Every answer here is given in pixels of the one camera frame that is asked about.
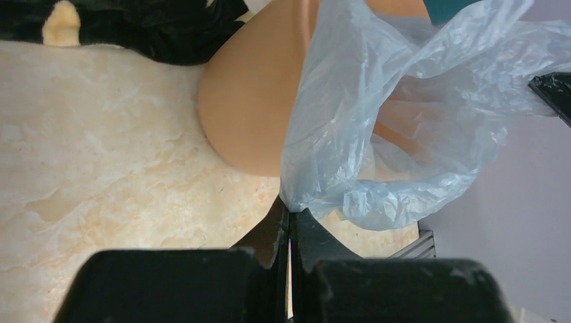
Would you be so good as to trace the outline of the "orange plastic bin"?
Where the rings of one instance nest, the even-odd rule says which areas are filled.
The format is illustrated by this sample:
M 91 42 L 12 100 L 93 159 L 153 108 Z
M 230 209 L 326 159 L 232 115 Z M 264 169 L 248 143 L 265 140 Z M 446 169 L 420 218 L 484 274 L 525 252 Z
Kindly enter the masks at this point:
M 271 1 L 208 62 L 198 89 L 205 135 L 230 166 L 277 177 L 319 1 Z

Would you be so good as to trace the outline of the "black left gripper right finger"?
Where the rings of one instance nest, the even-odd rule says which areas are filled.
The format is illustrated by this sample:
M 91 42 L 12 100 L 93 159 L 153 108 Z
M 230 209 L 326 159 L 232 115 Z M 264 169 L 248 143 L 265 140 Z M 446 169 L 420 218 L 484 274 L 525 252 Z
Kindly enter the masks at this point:
M 290 215 L 295 322 L 511 322 L 496 280 L 469 259 L 363 258 L 309 211 Z

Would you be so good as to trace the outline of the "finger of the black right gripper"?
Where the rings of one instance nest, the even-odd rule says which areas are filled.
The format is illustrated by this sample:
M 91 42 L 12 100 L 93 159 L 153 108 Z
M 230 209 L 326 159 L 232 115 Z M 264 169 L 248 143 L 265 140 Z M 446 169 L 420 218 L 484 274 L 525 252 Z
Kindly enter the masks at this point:
M 535 76 L 528 86 L 568 127 L 570 123 L 570 72 L 554 72 Z

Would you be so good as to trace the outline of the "light blue trash bag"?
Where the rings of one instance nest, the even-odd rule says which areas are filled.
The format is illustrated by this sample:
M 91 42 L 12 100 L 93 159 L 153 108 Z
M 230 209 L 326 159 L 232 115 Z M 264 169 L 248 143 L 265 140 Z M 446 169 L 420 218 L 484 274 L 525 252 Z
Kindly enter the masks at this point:
M 514 120 L 551 116 L 529 88 L 570 70 L 570 25 L 531 1 L 479 1 L 441 27 L 323 1 L 281 155 L 293 213 L 405 227 L 459 198 Z

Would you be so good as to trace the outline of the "teal plastic bin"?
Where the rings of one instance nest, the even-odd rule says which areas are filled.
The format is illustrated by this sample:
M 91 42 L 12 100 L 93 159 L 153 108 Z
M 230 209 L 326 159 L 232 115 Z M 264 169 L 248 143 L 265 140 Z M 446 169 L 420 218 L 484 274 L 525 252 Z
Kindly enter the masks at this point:
M 454 15 L 463 8 L 478 2 L 478 0 L 425 0 L 425 6 L 430 15 Z

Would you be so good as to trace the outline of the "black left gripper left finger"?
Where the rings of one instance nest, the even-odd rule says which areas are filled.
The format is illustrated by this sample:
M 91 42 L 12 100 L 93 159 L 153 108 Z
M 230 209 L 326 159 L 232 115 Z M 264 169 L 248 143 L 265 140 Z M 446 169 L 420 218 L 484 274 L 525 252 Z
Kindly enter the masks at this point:
M 226 249 L 97 252 L 78 270 L 55 322 L 286 322 L 288 221 L 276 199 Z

